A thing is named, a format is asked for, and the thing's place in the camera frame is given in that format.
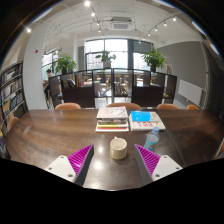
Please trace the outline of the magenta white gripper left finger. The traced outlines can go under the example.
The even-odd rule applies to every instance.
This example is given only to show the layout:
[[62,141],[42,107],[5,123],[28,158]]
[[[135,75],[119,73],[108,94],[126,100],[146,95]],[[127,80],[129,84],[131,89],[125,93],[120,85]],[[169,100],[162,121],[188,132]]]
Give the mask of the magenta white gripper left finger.
[[45,170],[65,180],[82,186],[94,155],[94,145],[91,144],[69,156],[60,155]]

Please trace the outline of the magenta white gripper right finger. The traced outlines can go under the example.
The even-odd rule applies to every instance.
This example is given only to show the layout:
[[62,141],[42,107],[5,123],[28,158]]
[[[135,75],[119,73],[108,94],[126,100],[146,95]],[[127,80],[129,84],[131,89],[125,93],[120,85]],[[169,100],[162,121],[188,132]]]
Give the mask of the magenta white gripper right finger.
[[168,155],[159,156],[137,144],[134,145],[134,155],[145,185],[182,169]]

